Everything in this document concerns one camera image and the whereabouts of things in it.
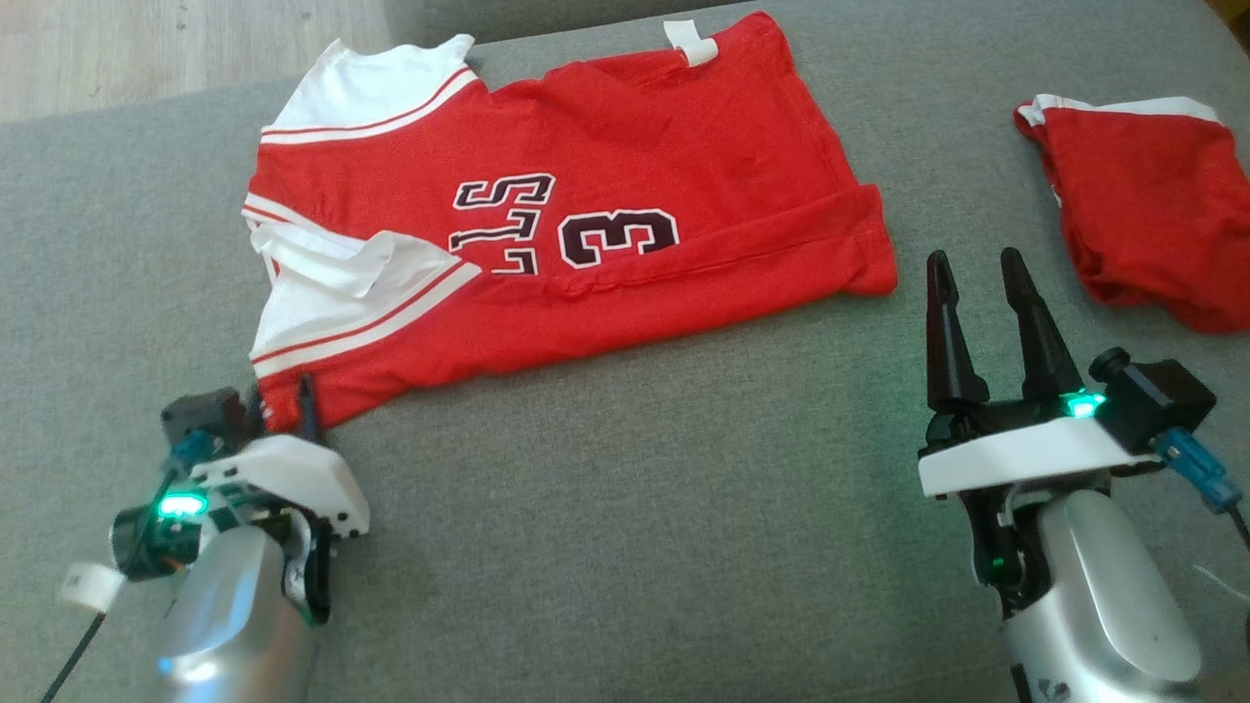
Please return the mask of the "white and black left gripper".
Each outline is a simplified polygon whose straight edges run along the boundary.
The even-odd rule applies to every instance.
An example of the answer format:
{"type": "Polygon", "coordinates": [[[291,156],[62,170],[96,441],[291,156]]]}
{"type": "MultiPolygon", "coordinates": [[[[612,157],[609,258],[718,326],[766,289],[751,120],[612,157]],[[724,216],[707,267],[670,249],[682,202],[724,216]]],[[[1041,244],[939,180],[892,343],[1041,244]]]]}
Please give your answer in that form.
{"type": "MultiPolygon", "coordinates": [[[[249,432],[268,434],[259,384],[249,388],[249,432]]],[[[161,464],[152,499],[112,518],[112,569],[130,582],[170,577],[205,564],[228,530],[258,528],[278,544],[278,590],[326,623],[335,545],[370,533],[371,508],[348,460],[318,444],[312,374],[298,382],[296,434],[259,437],[235,453],[222,437],[184,437],[161,464]]]]}

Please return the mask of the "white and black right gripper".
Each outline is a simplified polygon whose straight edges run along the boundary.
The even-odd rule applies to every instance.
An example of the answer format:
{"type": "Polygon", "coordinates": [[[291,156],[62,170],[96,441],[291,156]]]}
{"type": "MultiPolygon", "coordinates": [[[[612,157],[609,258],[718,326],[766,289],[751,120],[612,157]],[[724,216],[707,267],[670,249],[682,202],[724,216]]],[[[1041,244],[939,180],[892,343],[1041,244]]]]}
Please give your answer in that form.
{"type": "Polygon", "coordinates": [[[972,573],[994,589],[1002,615],[1035,604],[1051,588],[1038,519],[1052,497],[1090,489],[1105,495],[1116,477],[1161,472],[1152,455],[1122,449],[1099,427],[1102,394],[1084,392],[1046,301],[1012,246],[1000,255],[1004,290],[1018,316],[1022,400],[988,403],[958,316],[960,295],[945,251],[926,260],[926,397],[938,414],[918,458],[922,494],[956,498],[972,529],[972,573]]]}

